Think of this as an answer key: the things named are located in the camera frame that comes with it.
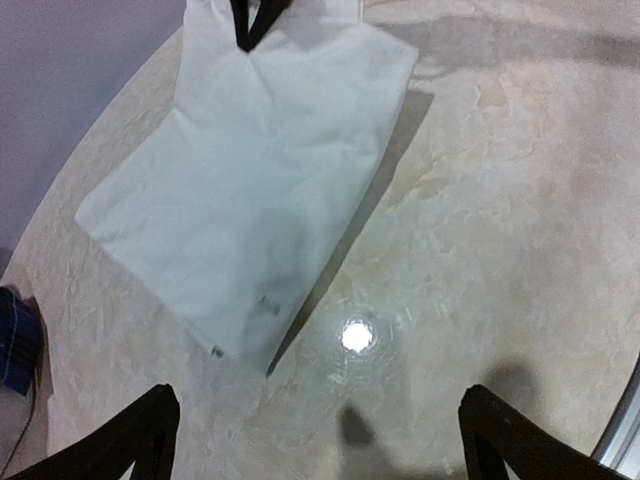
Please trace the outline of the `white t-shirt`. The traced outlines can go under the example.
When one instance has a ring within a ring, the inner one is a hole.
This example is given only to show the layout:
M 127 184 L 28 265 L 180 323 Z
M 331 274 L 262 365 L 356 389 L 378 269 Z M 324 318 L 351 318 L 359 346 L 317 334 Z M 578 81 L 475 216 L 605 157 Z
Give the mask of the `white t-shirt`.
M 190 1 L 173 103 L 75 218 L 212 353 L 259 371 L 344 235 L 418 57 L 356 1 L 292 1 L 249 52 Z

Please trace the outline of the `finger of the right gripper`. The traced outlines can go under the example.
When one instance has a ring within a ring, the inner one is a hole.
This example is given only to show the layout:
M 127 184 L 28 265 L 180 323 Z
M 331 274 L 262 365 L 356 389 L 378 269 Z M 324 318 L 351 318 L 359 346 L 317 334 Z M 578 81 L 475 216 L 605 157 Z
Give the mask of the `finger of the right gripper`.
M 249 29 L 249 50 L 253 50 L 269 32 L 292 0 L 263 0 L 259 3 L 254 22 Z
M 235 38 L 237 46 L 244 52 L 249 52 L 249 1 L 248 0 L 230 0 L 233 14 Z

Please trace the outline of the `aluminium front rail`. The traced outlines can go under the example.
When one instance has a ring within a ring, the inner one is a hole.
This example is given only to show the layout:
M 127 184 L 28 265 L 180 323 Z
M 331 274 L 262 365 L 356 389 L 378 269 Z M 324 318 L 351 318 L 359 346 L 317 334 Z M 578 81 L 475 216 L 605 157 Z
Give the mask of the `aluminium front rail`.
M 639 363 L 591 457 L 627 478 L 639 478 Z

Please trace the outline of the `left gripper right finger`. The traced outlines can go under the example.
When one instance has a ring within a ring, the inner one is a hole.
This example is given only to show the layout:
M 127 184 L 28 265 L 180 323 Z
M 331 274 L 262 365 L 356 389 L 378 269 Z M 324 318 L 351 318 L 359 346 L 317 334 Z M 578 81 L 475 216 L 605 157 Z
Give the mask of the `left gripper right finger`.
M 470 479 L 623 479 L 597 459 L 561 442 L 487 387 L 467 389 L 458 409 Z

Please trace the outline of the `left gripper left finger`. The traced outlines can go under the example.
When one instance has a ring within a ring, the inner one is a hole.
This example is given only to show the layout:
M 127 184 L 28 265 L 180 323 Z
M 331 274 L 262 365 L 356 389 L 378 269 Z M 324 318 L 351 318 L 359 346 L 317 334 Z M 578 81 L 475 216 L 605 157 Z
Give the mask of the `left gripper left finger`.
M 180 405 L 169 384 L 157 384 L 97 430 L 13 474 L 13 479 L 169 479 Z

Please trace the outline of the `blue plaid shirt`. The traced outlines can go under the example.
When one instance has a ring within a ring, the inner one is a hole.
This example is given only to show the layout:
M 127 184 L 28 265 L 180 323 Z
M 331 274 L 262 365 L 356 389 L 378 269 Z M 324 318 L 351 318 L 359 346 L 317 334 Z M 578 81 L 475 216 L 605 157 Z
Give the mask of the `blue plaid shirt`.
M 26 396 L 42 352 L 37 315 L 10 289 L 1 288 L 1 384 Z

